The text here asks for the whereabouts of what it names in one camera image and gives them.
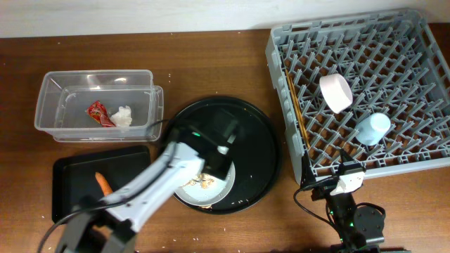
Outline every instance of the wooden chopstick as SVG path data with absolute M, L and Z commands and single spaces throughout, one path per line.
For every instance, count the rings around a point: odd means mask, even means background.
M 102 174 L 96 172 L 96 180 L 105 196 L 113 193 L 110 184 L 106 181 L 105 177 Z
M 286 73 L 286 79 L 288 80 L 288 85 L 289 85 L 289 89 L 290 89 L 290 97 L 292 98 L 293 103 L 294 103 L 295 115 L 297 116 L 297 120 L 299 121 L 300 131 L 302 132 L 303 139 L 304 139 L 305 143 L 307 144 L 307 148 L 310 149 L 311 146 L 309 145 L 309 141 L 308 141 L 308 133 L 307 133 L 306 128 L 304 127 L 302 111 L 300 110 L 300 104 L 298 102 L 297 94 L 295 94 L 294 84 L 293 84 L 292 79 L 289 76 L 288 70 L 284 69 L 284 71 Z

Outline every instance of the light blue cup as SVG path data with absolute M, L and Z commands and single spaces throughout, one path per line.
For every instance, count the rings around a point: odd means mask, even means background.
M 390 127 L 389 117 L 376 112 L 356 125 L 355 129 L 359 131 L 356 139 L 364 145 L 375 145 L 380 142 Z

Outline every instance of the white wall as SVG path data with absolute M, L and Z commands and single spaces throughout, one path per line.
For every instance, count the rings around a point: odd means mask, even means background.
M 450 22 L 450 0 L 0 0 L 0 37 L 247 30 L 403 7 Z

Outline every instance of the white plate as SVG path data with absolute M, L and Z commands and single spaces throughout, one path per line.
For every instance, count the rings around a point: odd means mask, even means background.
M 215 204 L 222 200 L 231 190 L 234 184 L 234 178 L 236 177 L 236 170 L 234 163 L 231 163 L 228 174 L 225 181 L 215 179 L 215 184 L 203 189 L 201 183 L 195 185 L 187 185 L 175 190 L 175 193 L 184 202 L 199 207 Z

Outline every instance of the cup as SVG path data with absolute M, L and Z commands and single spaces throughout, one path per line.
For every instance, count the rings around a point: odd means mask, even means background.
M 355 129 L 359 131 L 356 139 L 364 145 L 375 145 L 380 142 L 390 127 L 389 117 L 376 112 L 356 125 Z
M 349 84 L 340 74 L 330 74 L 319 80 L 321 93 L 328 107 L 334 113 L 340 113 L 353 103 L 353 94 Z

